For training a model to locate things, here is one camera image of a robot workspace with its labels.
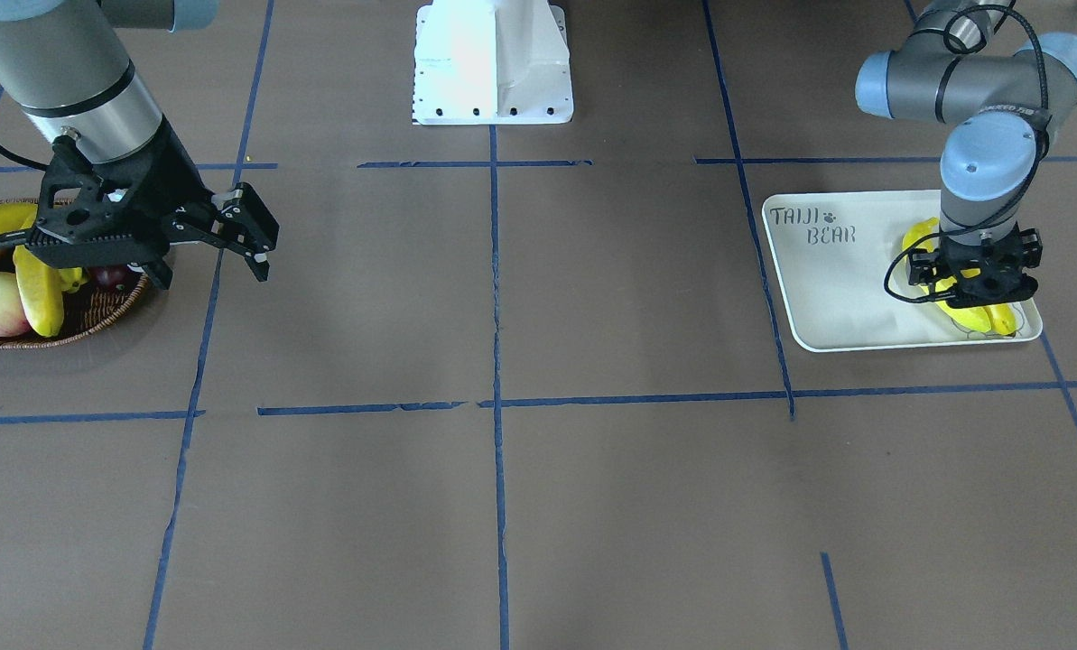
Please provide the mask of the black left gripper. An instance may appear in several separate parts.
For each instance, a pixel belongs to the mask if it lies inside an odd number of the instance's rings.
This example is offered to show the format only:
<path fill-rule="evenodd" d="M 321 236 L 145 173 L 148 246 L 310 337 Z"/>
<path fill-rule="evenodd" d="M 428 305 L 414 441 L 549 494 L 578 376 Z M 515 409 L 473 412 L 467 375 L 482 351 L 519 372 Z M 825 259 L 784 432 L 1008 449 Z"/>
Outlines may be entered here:
<path fill-rule="evenodd" d="M 922 248 L 906 251 L 908 283 L 922 285 L 935 277 L 950 275 L 954 284 L 910 302 L 947 301 L 954 308 L 1024 302 L 1040 287 L 1026 272 L 1043 260 L 1043 239 L 1034 227 L 1021 230 L 1015 226 L 1003 238 L 987 238 L 975 246 L 964 246 L 945 234 L 927 235 L 919 243 L 932 237 L 938 238 L 938 246 L 931 254 Z"/>

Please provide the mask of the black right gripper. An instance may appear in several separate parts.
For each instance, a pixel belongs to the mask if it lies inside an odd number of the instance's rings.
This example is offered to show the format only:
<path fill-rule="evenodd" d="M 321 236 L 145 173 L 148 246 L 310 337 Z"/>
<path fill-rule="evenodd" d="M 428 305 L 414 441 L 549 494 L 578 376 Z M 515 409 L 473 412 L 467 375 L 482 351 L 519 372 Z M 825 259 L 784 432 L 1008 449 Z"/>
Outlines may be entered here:
<path fill-rule="evenodd" d="M 79 190 L 79 203 L 88 211 L 79 225 L 79 242 L 87 246 L 80 265 L 134 265 L 166 291 L 173 281 L 165 262 L 171 244 L 202 243 L 240 255 L 258 283 L 269 277 L 267 254 L 281 230 L 271 210 L 249 182 L 209 190 L 170 123 L 162 122 L 137 152 L 94 165 L 92 176 Z M 210 200 L 215 220 L 173 221 L 180 209 Z"/>

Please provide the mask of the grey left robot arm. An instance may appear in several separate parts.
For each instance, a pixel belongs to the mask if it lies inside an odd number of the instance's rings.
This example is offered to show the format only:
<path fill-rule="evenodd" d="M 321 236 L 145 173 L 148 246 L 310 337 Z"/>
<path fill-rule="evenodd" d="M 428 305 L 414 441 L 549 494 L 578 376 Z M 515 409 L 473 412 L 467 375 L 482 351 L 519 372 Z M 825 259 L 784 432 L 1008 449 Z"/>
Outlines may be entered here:
<path fill-rule="evenodd" d="M 934 1 L 901 50 L 861 65 L 855 99 L 870 115 L 952 129 L 937 231 L 910 240 L 890 268 L 927 287 L 921 302 L 1029 300 L 1043 242 L 1018 226 L 1018 203 L 1077 107 L 1077 34 L 1038 34 L 1010 3 Z"/>

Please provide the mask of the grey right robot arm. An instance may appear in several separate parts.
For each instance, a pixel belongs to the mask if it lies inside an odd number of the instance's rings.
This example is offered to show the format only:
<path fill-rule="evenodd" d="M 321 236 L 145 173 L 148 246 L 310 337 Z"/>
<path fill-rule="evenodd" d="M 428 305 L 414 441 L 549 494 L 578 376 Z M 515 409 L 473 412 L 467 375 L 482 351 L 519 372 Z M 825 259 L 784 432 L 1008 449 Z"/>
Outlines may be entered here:
<path fill-rule="evenodd" d="M 248 182 L 204 184 L 117 30 L 198 30 L 216 1 L 0 1 L 0 85 L 50 141 L 34 222 L 0 236 L 54 268 L 129 265 L 162 289 L 172 246 L 226 248 L 258 281 L 279 226 Z"/>

